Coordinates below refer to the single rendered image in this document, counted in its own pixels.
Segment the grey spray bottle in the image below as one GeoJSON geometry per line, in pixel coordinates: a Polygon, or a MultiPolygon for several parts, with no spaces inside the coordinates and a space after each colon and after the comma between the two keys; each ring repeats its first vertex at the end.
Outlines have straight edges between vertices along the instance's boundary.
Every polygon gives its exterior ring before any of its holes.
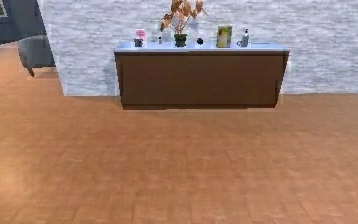
{"type": "Polygon", "coordinates": [[[247,47],[249,43],[249,31],[245,30],[242,38],[237,42],[240,47],[247,47]]]}

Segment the orange plant in green pot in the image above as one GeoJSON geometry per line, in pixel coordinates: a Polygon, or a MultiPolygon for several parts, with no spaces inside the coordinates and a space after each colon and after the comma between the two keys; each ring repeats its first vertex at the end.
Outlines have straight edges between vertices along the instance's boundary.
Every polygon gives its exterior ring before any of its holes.
{"type": "Polygon", "coordinates": [[[195,6],[189,0],[171,0],[170,12],[160,19],[159,30],[163,32],[171,28],[174,31],[175,46],[185,47],[187,34],[184,29],[190,19],[196,19],[201,13],[207,14],[203,0],[196,0],[195,6]]]}

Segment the brown cabinet with pale top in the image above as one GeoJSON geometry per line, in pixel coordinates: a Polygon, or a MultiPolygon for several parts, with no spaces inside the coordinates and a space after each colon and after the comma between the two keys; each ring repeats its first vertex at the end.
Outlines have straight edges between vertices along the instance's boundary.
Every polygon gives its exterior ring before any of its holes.
{"type": "Polygon", "coordinates": [[[125,109],[246,109],[277,105],[290,49],[259,42],[122,43],[114,49],[125,109]]]}

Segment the yellow green box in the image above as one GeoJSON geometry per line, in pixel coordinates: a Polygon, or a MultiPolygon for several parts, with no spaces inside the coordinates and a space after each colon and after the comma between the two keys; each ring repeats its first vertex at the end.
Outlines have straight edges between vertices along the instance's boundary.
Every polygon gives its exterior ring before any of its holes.
{"type": "Polygon", "coordinates": [[[217,33],[218,48],[229,48],[231,45],[232,27],[230,25],[219,26],[217,33]]]}

